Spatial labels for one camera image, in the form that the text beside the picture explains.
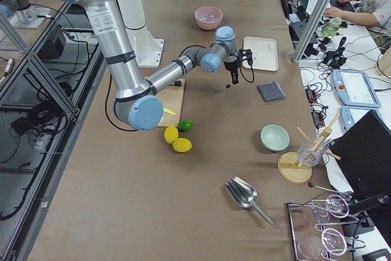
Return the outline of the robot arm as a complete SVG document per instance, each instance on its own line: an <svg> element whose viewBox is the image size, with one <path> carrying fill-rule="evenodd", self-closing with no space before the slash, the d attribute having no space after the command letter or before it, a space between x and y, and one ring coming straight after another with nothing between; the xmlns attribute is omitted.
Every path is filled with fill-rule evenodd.
<svg viewBox="0 0 391 261"><path fill-rule="evenodd" d="M156 94L196 66L215 72L225 65L233 83L237 83L242 62L252 63L251 50L237 48L234 30L223 26L217 29L216 40L210 47L186 49L170 64L144 78L123 21L126 11L117 0L62 1L76 3L86 11L117 88L114 114L134 130L151 130L159 124L164 106Z"/></svg>

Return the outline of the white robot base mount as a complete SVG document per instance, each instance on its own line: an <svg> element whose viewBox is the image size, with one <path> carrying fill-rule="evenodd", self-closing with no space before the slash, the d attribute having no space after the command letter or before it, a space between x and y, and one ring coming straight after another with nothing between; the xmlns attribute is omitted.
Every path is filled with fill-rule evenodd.
<svg viewBox="0 0 391 261"><path fill-rule="evenodd" d="M147 28L142 0L117 0L126 33L140 68L158 68L164 40L154 38Z"/></svg>

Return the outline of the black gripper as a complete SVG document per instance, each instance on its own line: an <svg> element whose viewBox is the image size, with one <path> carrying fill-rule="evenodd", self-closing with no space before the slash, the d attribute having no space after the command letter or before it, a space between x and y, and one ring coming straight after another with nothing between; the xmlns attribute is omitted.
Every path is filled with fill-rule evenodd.
<svg viewBox="0 0 391 261"><path fill-rule="evenodd" d="M252 66L253 58L251 50L238 49L224 61L225 69L230 72L232 84L239 83L238 69L242 66L244 61Z"/></svg>

